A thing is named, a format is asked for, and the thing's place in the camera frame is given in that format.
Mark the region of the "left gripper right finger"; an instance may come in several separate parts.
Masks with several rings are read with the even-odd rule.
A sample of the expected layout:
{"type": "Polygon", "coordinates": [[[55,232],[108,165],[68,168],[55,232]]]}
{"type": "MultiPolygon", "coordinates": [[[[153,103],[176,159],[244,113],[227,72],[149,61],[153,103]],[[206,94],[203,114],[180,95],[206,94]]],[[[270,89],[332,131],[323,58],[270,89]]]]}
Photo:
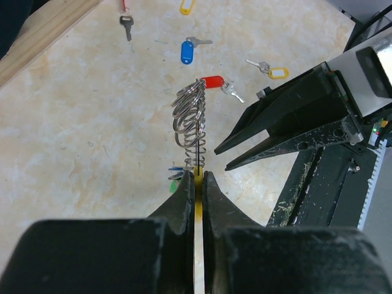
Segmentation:
{"type": "Polygon", "coordinates": [[[263,227],[203,179],[206,293],[390,293],[372,243],[357,229],[263,227]]]}

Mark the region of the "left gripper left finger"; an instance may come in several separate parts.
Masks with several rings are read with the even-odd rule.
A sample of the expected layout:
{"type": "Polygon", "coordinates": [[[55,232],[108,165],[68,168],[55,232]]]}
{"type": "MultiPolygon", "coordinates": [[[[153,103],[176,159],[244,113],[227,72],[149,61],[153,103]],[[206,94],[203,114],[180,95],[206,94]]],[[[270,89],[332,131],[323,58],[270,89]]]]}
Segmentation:
{"type": "Polygon", "coordinates": [[[42,220],[21,236],[2,293],[193,293],[194,177],[142,219],[42,220]]]}

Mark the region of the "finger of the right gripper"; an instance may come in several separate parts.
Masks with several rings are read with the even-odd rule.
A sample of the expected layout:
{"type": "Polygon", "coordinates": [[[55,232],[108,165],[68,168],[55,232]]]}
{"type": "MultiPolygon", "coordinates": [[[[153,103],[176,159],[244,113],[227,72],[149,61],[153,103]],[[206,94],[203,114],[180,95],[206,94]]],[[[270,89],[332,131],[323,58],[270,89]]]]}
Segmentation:
{"type": "Polygon", "coordinates": [[[282,154],[307,151],[326,146],[350,143],[355,145],[363,141],[363,134],[357,129],[351,118],[342,118],[315,129],[299,131],[288,135],[270,136],[252,149],[233,159],[226,165],[226,171],[260,159],[282,154]]]}
{"type": "Polygon", "coordinates": [[[288,135],[349,118],[338,77],[323,62],[247,107],[230,135],[214,150],[222,154],[262,131],[288,135]]]}

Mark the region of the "key with red tag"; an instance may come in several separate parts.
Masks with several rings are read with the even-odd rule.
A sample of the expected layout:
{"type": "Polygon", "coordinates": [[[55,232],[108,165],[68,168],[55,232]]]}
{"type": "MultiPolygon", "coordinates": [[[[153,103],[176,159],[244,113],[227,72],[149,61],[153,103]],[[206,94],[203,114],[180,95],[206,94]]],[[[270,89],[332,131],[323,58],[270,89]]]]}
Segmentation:
{"type": "Polygon", "coordinates": [[[220,90],[223,93],[225,93],[226,95],[230,95],[230,96],[233,96],[233,97],[237,98],[242,104],[244,104],[246,102],[242,98],[242,96],[238,94],[238,92],[235,89],[234,84],[232,82],[230,82],[230,81],[226,81],[220,75],[201,77],[200,80],[205,83],[205,88],[206,89],[217,89],[217,88],[220,88],[220,90]]]}

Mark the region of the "large keyring with rings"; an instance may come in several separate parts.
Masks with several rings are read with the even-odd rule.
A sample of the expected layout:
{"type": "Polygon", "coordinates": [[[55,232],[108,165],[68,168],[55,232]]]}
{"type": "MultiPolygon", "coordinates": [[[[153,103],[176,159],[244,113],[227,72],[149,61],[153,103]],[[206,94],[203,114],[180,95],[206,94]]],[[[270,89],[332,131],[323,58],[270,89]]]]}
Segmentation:
{"type": "Polygon", "coordinates": [[[184,150],[182,165],[169,168],[169,180],[179,182],[185,172],[191,173],[195,183],[195,235],[194,277],[195,292],[205,293],[204,248],[202,227],[202,188],[205,163],[205,80],[195,82],[179,90],[173,107],[173,130],[175,143],[184,150]]]}

